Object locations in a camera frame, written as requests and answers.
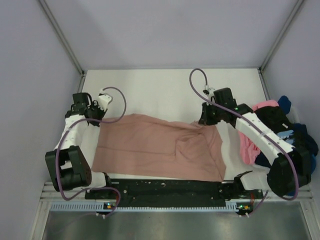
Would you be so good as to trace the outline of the dusty pink t shirt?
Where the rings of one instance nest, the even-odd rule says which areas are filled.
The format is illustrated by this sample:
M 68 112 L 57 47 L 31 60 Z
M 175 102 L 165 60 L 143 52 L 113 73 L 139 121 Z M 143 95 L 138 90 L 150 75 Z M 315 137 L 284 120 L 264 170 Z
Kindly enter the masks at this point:
M 218 129 L 130 114 L 100 126 L 95 172 L 221 182 L 226 165 Z

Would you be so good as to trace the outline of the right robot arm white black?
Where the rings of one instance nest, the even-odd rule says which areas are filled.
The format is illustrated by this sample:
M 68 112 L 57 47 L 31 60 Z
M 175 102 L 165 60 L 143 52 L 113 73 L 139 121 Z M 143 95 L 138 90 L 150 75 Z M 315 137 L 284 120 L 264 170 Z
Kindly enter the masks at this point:
M 311 153 L 278 106 L 253 109 L 238 104 L 230 88 L 218 90 L 206 85 L 199 124 L 225 122 L 238 133 L 240 155 L 252 170 L 242 172 L 233 192 L 245 198 L 252 190 L 269 190 L 283 198 L 311 182 Z

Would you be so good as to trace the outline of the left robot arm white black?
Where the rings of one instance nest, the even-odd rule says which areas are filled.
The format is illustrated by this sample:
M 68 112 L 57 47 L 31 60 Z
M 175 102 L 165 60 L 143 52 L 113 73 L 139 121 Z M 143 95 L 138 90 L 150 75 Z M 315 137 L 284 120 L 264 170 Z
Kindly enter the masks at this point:
M 65 126 L 59 143 L 54 150 L 45 154 L 45 162 L 54 189 L 60 190 L 57 174 L 60 175 L 60 185 L 63 191 L 80 187 L 96 188 L 102 198 L 109 198 L 114 191 L 108 183 L 105 173 L 93 173 L 92 162 L 86 160 L 81 144 L 86 129 L 99 127 L 105 116 L 112 97 L 106 93 L 99 94 L 92 100 L 89 93 L 81 92 L 72 95 L 73 104 L 65 114 Z

